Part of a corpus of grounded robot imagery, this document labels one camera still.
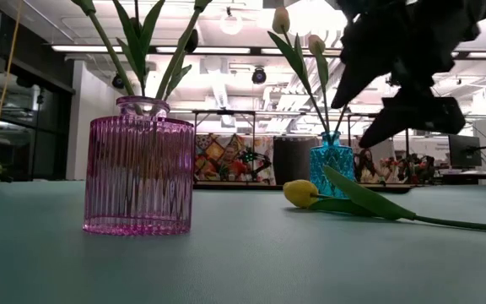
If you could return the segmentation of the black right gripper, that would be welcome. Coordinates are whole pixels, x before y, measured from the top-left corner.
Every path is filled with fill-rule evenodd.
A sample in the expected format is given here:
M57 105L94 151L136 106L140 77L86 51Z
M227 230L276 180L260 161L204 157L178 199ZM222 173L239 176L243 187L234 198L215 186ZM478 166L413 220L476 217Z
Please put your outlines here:
M432 85L434 73L454 65L451 53L479 35L478 0L337 0L347 17L341 42L343 74L331 106L346 106L376 77L391 73L400 85ZM382 99L364 132L372 147L406 129L458 134L466 124L453 97L408 102Z

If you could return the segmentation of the cream artificial tulip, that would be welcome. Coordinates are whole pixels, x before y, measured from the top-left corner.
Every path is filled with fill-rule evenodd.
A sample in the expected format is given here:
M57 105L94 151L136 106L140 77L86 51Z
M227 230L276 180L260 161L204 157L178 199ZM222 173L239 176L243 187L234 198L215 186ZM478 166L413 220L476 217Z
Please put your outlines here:
M289 27L289 11L284 6L277 7L273 14L273 31L268 31L268 35L303 84L305 93L309 96L311 104L314 106L316 115L318 116L324 131L329 133L328 119L324 118L321 114L308 79L300 38L297 35L294 38L295 45L292 46L291 40L288 37Z
M127 77L127 74L109 40L107 37L104 29L102 28L100 21L96 17L96 9L93 4L93 0L71 0L72 3L77 5L83 12L84 14L91 20L93 23L93 26L95 27L97 33L100 36L100 39L102 40L106 50L109 53L109 56L111 57L111 61L114 63L116 66L116 71L121 77L121 80L123 82L125 91L127 92L128 95L134 95L134 91L132 88L132 85Z

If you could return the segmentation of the blue patterned glass vase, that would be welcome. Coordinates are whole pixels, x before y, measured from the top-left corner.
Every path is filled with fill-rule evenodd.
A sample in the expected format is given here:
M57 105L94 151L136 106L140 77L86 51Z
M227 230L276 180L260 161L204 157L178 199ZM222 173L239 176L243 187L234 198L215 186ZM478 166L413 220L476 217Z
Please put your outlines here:
M322 144L310 149L310 181L315 184L319 194L334 198L347 196L332 185L323 171L323 166L330 166L349 180L355 182L353 150L340 144L340 132L321 133Z

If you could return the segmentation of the pink ribbed glass vase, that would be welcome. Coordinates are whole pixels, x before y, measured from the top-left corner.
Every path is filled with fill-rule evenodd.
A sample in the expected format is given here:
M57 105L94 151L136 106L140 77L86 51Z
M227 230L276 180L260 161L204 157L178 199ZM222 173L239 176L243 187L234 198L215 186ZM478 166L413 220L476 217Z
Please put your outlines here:
M163 100L123 96L90 123L84 223L116 236L179 235L192 224L195 128Z

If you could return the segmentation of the person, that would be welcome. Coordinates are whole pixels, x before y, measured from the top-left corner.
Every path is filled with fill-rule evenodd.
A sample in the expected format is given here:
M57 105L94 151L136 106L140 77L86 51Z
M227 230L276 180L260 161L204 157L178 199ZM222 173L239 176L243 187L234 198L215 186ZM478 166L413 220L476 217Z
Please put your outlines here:
M356 178L360 183L378 183L380 181L381 174L375 166L373 155L369 149L362 149L359 153Z
M220 160L219 177L221 181L242 181L248 166L238 158L236 145L228 145Z

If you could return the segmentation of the black computer monitor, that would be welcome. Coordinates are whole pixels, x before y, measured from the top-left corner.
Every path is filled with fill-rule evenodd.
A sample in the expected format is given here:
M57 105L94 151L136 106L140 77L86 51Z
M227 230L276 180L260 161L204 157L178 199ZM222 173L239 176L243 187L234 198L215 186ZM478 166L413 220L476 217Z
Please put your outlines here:
M478 137L448 136L450 163L455 168L475 168L482 165Z

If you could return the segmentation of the dark background desk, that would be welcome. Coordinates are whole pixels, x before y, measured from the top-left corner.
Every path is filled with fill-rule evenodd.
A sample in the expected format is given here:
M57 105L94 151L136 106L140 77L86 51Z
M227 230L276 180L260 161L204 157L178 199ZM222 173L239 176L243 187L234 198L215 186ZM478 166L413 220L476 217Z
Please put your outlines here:
M447 184L461 184L468 181L486 180L486 173L444 173L438 176L438 179Z

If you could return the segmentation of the dark brown panel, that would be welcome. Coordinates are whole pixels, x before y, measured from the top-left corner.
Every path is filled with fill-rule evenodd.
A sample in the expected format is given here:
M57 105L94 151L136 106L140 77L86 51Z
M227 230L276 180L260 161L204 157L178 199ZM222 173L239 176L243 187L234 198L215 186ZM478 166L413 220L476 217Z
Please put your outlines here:
M315 143L313 138L273 138L273 171L277 185L309 179L310 149Z

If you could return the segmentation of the colourful patchwork cloth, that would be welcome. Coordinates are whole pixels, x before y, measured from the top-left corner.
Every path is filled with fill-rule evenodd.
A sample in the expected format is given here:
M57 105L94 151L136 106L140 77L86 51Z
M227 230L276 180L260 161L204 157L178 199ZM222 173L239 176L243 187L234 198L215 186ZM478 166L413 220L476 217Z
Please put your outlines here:
M198 134L196 137L196 153L194 165L194 177L196 181L200 182L260 182L267 185L275 185L275 176L273 171L273 138L265 136L256 136L255 149L259 154L267 155L272 162L271 166L261 171L258 174L256 181L252 180L249 174L251 165L248 166L248 171L243 177L242 181L221 181L219 177L220 160L228 145L236 145L238 148L238 156L245 149L251 148L251 135L238 134Z

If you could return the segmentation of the dark glass cabinet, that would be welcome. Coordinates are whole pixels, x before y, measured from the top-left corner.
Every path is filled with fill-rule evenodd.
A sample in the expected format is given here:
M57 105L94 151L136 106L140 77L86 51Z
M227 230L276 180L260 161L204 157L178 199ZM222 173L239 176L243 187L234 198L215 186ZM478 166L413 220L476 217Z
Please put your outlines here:
M14 181L65 177L74 90L20 60L0 60L1 175Z

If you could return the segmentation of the black metal frame stand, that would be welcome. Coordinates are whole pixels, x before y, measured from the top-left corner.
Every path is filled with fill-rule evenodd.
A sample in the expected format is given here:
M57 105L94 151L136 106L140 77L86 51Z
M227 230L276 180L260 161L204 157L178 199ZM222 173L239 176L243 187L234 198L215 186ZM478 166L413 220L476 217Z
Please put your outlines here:
M242 117L244 120L246 120L248 125L251 127L251 136L252 136L251 154L254 155L256 153L255 139L256 139L257 113L255 111L231 110L231 109L221 108L215 110L192 110L192 113L194 114L194 138L197 137L197 127L212 114L217 116Z
M347 123L348 123L348 146L352 147L352 133L351 133L351 129L353 126L355 126L355 124L357 122L359 122L362 118L367 118L367 119L375 119L376 117L379 116L379 113L349 113L346 118L347 118ZM354 121L354 123L351 123L351 120L353 117L358 117L359 120L357 121ZM412 172L412 167L411 167L411 164L410 164L410 160L411 160L411 155L409 153L409 128L406 128L404 130L404 135L405 135L405 145L406 145L406 149L405 149L405 157L404 157L404 160L406 161L406 164L405 166L403 167L403 169L405 169L406 171L403 173L404 174L404 177L408 177Z

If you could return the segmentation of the overhead frame bar with lights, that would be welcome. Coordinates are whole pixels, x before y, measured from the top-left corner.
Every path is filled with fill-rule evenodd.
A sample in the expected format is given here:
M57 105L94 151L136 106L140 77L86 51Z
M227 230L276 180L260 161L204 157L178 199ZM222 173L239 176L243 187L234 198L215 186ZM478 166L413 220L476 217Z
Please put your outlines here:
M101 45L51 45L55 52L66 54L105 54L107 49ZM151 46L148 54L168 55L176 51L175 46ZM264 56L277 57L282 54L279 49L272 47L220 47L220 46L199 46L195 49L197 55L220 55L220 56ZM451 53L456 60L486 60L486 51L460 50Z

